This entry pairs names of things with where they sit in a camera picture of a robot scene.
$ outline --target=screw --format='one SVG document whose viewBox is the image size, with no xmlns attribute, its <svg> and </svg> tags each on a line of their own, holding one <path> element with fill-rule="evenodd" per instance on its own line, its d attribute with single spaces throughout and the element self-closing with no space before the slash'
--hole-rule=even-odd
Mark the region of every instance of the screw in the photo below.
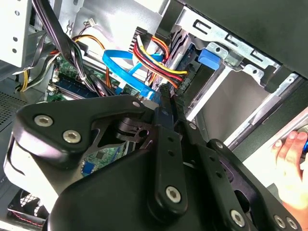
<svg viewBox="0 0 308 231">
<path fill-rule="evenodd" d="M 196 125 L 195 125 L 195 124 L 193 124 L 193 123 L 190 123 L 190 124 L 189 124 L 189 126 L 191 126 L 191 128 L 192 128 L 192 129 L 194 129 L 194 130 L 196 130 L 196 129 L 197 129 Z"/>
<path fill-rule="evenodd" d="M 79 143 L 81 135 L 74 130 L 68 130 L 63 133 L 63 139 L 68 143 Z"/>
<path fill-rule="evenodd" d="M 231 218 L 235 222 L 235 224 L 237 224 L 240 227 L 245 226 L 245 220 L 238 211 L 231 210 L 230 214 L 231 214 Z"/>
<path fill-rule="evenodd" d="M 181 201 L 180 192 L 173 186 L 166 188 L 166 195 L 173 203 L 179 203 Z"/>
<path fill-rule="evenodd" d="M 219 143 L 219 142 L 216 142 L 216 145 L 218 146 L 218 148 L 221 148 L 221 149 L 223 149 L 223 146 L 222 146 L 222 144 L 221 144 L 221 143 Z"/>
<path fill-rule="evenodd" d="M 289 225 L 290 225 L 293 229 L 297 230 L 297 225 L 295 224 L 295 222 L 294 222 L 291 218 L 287 217 L 287 222 L 289 223 Z"/>
<path fill-rule="evenodd" d="M 140 104 L 135 102 L 135 101 L 133 102 L 133 105 L 136 106 L 136 107 L 140 107 Z"/>
<path fill-rule="evenodd" d="M 285 229 L 285 223 L 279 216 L 275 215 L 274 219 L 281 228 Z"/>
<path fill-rule="evenodd" d="M 53 124 L 53 120 L 47 115 L 36 116 L 34 122 L 40 127 L 49 127 Z"/>
</svg>

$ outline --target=white connector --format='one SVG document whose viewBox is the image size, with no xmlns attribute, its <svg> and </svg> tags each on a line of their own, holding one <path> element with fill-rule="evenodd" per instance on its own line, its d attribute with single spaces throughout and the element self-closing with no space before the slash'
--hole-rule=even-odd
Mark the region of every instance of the white connector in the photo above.
<svg viewBox="0 0 308 231">
<path fill-rule="evenodd" d="M 91 26 L 91 27 L 94 27 L 94 26 L 96 25 L 96 23 L 95 23 L 95 21 L 94 21 L 93 18 L 90 18 L 90 19 L 88 20 L 88 22 L 90 23 L 90 26 Z"/>
</svg>

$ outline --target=yellow wire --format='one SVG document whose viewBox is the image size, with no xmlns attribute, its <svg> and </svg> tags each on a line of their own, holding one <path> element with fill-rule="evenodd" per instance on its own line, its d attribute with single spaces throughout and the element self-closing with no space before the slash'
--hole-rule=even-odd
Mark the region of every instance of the yellow wire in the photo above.
<svg viewBox="0 0 308 231">
<path fill-rule="evenodd" d="M 159 66 L 160 68 L 164 69 L 165 71 L 168 71 L 170 73 L 173 73 L 173 74 L 187 74 L 187 71 L 174 71 L 174 70 L 171 70 L 171 69 L 168 69 L 166 68 L 165 66 L 161 65 L 159 62 L 157 62 L 154 58 L 152 58 L 147 52 L 146 50 L 144 49 L 143 46 L 139 46 L 141 51 L 153 62 L 155 63 L 157 66 Z"/>
<path fill-rule="evenodd" d="M 24 83 L 20 91 L 23 92 L 26 89 L 27 85 L 28 85 L 28 71 L 24 71 Z"/>
<path fill-rule="evenodd" d="M 104 45 L 103 45 L 96 37 L 94 37 L 93 35 L 81 35 L 80 37 L 78 37 L 77 39 L 75 39 L 75 42 L 78 42 L 78 41 L 80 41 L 80 40 L 83 39 L 83 38 L 89 38 L 89 39 L 92 39 L 92 40 L 96 41 L 96 42 L 100 45 L 100 47 L 101 47 L 103 50 L 105 50 Z"/>
</svg>

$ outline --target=black metal arm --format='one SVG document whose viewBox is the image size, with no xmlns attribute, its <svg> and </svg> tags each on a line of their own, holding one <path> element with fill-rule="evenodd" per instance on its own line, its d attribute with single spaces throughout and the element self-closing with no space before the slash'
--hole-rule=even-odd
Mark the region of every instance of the black metal arm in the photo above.
<svg viewBox="0 0 308 231">
<path fill-rule="evenodd" d="M 12 140 L 61 174 L 103 147 L 124 141 L 138 147 L 67 187 L 44 230 L 292 231 L 287 217 L 301 230 L 222 142 L 202 140 L 168 89 L 161 95 L 154 111 L 122 95 L 41 103 L 17 113 Z M 52 125 L 38 126 L 38 115 Z M 67 130 L 81 140 L 66 142 Z"/>
</svg>

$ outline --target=metal bracket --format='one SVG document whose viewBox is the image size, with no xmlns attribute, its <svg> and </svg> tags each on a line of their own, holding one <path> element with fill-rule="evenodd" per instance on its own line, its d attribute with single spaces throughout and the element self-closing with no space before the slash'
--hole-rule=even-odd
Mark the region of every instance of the metal bracket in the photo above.
<svg viewBox="0 0 308 231">
<path fill-rule="evenodd" d="M 31 0 L 1 0 L 0 20 L 3 23 L 0 60 L 22 67 L 26 58 Z"/>
</svg>

